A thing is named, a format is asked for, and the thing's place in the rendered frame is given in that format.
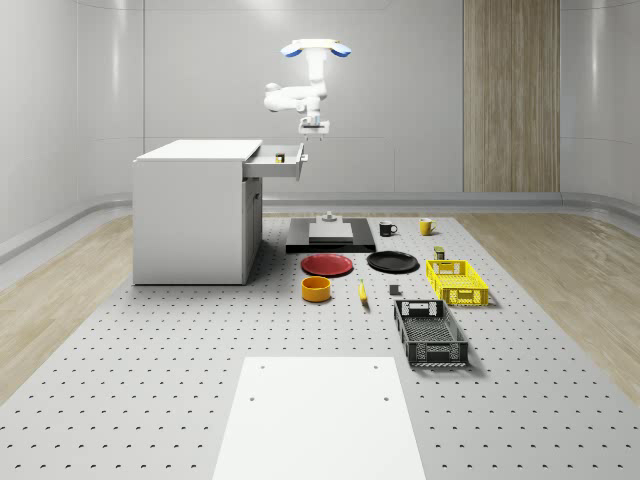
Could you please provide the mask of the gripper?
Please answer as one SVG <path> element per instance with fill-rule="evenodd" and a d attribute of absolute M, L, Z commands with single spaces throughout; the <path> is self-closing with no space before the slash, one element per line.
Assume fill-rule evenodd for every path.
<path fill-rule="evenodd" d="M 329 133 L 330 121 L 320 121 L 314 118 L 302 118 L 299 123 L 298 131 L 306 141 L 317 138 L 320 141 Z"/>

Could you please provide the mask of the red plate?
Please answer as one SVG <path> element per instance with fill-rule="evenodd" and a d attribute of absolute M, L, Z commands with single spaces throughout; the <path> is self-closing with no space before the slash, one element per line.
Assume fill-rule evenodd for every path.
<path fill-rule="evenodd" d="M 339 254 L 323 253 L 305 257 L 301 268 L 313 276 L 337 277 L 350 273 L 353 269 L 352 261 Z"/>

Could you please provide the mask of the black plate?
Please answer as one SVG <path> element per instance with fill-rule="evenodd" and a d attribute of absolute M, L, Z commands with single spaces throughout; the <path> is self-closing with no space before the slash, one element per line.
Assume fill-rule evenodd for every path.
<path fill-rule="evenodd" d="M 378 271 L 400 274 L 410 273 L 419 268 L 417 259 L 399 251 L 378 251 L 367 257 L 368 265 Z"/>

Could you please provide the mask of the white cabinet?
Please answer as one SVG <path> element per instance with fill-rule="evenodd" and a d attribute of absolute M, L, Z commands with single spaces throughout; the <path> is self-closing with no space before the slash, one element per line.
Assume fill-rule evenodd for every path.
<path fill-rule="evenodd" d="M 243 166 L 258 140 L 176 140 L 133 171 L 133 281 L 243 284 Z"/>

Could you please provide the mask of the yellow bowl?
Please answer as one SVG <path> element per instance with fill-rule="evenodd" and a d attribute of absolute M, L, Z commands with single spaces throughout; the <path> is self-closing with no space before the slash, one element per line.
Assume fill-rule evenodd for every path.
<path fill-rule="evenodd" d="M 331 281 L 326 277 L 311 276 L 301 282 L 302 298 L 309 302 L 320 303 L 331 296 Z"/>

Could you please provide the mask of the yellow basket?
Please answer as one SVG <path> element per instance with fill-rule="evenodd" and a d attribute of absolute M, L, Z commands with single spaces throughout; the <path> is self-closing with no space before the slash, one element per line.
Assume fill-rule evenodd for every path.
<path fill-rule="evenodd" d="M 466 260 L 428 260 L 426 276 L 437 298 L 449 305 L 488 304 L 488 286 Z"/>

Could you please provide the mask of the dark grey basket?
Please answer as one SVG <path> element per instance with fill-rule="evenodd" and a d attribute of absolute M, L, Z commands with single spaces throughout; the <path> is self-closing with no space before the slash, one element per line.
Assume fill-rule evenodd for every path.
<path fill-rule="evenodd" d="M 444 301 L 396 300 L 394 316 L 411 364 L 468 363 L 468 339 Z"/>

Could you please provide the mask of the white board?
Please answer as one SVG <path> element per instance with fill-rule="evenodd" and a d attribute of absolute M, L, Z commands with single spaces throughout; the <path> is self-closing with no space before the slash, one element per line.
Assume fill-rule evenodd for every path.
<path fill-rule="evenodd" d="M 391 357 L 248 357 L 213 480 L 425 480 Z"/>

